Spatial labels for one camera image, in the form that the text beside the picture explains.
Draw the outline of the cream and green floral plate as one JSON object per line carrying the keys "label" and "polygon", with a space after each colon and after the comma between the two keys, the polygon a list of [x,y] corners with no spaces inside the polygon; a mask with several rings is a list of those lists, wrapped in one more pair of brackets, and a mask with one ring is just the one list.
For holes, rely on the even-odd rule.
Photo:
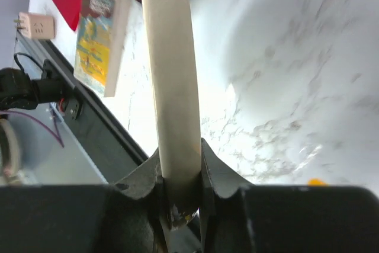
{"label": "cream and green floral plate", "polygon": [[171,228],[198,209],[201,132],[190,0],[143,0],[160,167]]}

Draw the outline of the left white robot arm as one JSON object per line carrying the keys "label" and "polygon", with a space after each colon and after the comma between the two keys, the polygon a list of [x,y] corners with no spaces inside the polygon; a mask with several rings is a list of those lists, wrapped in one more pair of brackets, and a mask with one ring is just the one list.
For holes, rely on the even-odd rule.
{"label": "left white robot arm", "polygon": [[[19,56],[29,58],[41,71],[37,79],[30,78]],[[79,95],[65,81],[62,74],[46,59],[43,65],[32,56],[23,53],[14,53],[17,69],[1,69],[1,110],[10,109],[35,110],[38,105],[45,103],[57,104],[61,115],[76,120],[82,109],[82,100]]]}

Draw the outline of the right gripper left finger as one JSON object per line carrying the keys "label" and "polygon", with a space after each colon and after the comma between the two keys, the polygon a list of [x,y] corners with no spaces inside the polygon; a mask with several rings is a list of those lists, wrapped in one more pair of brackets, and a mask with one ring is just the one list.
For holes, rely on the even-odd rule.
{"label": "right gripper left finger", "polygon": [[115,185],[1,188],[2,252],[167,252],[158,153]]}

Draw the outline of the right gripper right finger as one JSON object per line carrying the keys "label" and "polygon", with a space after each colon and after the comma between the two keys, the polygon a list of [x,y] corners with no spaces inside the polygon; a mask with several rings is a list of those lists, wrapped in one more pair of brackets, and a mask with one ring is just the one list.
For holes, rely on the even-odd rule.
{"label": "right gripper right finger", "polygon": [[255,185],[201,143],[203,252],[377,252],[378,198],[351,186]]}

